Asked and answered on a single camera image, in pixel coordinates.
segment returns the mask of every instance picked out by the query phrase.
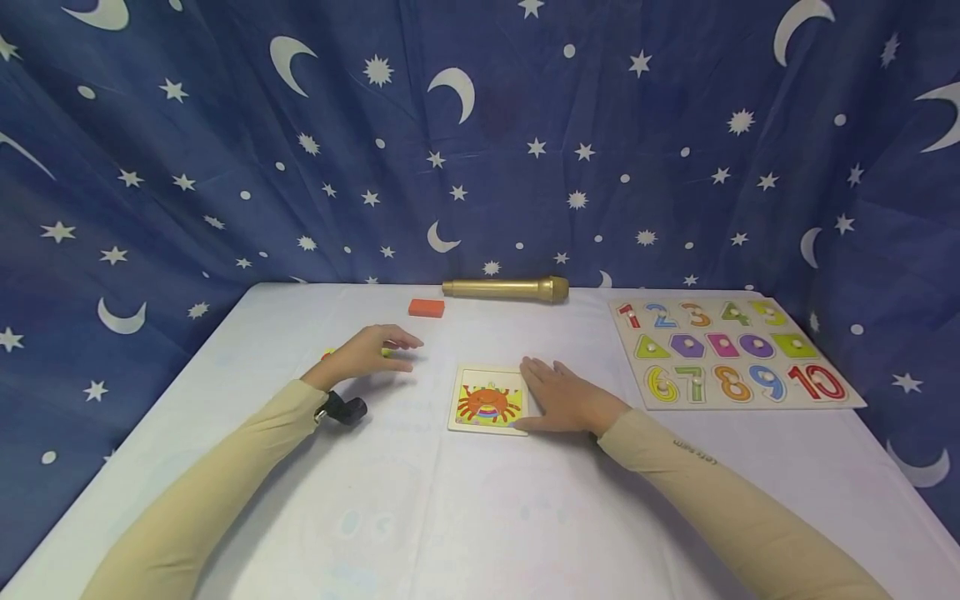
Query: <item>white table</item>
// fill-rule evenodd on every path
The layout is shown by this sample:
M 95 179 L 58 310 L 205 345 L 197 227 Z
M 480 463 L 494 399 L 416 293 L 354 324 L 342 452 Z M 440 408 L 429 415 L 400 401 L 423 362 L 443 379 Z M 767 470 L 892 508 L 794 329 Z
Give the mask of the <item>white table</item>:
M 665 500 L 584 437 L 446 430 L 458 363 L 515 365 L 524 354 L 564 360 L 642 406 L 606 302 L 644 294 L 662 292 L 576 289 L 563 306 L 448 299 L 433 320 L 406 307 L 439 286 L 258 285 L 0 598 L 77 598 L 170 482 L 325 348 L 375 322 L 426 343 L 414 373 L 341 390 L 371 414 L 354 431 L 325 423 L 271 475 L 199 598 L 746 597 Z M 960 549 L 853 412 L 657 418 L 824 532 L 894 597 L 957 597 Z

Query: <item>number puzzle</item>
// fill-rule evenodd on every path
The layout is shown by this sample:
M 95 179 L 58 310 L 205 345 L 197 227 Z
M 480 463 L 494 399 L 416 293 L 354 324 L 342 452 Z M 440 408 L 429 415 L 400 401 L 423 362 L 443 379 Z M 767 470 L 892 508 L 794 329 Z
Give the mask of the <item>number puzzle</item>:
M 649 410 L 866 406 L 775 300 L 615 300 L 610 308 Z

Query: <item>red eraser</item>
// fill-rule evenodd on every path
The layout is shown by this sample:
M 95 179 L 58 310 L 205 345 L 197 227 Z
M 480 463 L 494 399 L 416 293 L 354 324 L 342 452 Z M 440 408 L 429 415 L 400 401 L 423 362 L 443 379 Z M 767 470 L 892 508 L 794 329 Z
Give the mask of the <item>red eraser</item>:
M 443 300 L 421 300 L 414 298 L 410 300 L 410 308 L 407 314 L 411 317 L 433 317 L 439 319 L 444 315 L 445 304 Z

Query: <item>blue starry backdrop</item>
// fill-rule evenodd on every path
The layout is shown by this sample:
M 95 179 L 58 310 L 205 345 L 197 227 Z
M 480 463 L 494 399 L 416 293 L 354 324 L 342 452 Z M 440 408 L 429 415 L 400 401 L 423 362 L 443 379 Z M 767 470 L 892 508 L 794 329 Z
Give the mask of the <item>blue starry backdrop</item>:
M 0 4 L 0 585 L 261 281 L 774 296 L 960 536 L 958 32 L 949 0 Z

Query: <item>beige sleeve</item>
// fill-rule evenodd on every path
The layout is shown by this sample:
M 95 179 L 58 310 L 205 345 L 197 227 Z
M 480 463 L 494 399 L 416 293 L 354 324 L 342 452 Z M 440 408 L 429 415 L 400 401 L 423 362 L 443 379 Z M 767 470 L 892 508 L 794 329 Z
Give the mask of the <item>beige sleeve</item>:
M 317 425 L 327 394 L 296 380 L 207 452 L 120 537 L 82 600 L 189 600 L 207 557 L 264 478 Z
M 660 490 L 759 600 L 890 598 L 820 532 L 645 413 L 623 415 L 600 446 Z

